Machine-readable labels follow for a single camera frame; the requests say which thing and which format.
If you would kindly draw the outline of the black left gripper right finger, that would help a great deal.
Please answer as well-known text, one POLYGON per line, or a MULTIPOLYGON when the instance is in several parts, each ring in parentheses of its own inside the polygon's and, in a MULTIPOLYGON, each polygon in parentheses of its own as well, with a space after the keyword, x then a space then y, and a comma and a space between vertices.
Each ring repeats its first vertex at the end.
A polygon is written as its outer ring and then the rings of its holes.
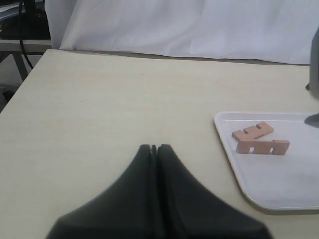
POLYGON ((260 221, 206 189, 170 145, 158 148, 158 183, 169 239, 270 239, 260 221))

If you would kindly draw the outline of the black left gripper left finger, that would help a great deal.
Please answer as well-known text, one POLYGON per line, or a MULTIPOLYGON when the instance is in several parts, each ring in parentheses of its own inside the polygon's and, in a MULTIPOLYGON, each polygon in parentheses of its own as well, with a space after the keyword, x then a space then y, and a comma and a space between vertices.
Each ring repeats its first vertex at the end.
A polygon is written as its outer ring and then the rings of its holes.
POLYGON ((107 190, 60 217, 49 239, 158 239, 160 200, 156 147, 141 145, 107 190))

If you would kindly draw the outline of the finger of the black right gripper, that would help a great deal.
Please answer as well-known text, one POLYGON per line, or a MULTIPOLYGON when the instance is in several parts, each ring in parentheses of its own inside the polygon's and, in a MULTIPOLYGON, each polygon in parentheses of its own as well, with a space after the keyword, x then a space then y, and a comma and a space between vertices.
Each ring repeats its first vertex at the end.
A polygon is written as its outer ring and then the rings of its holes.
POLYGON ((308 116, 304 123, 313 127, 319 127, 319 114, 308 116))

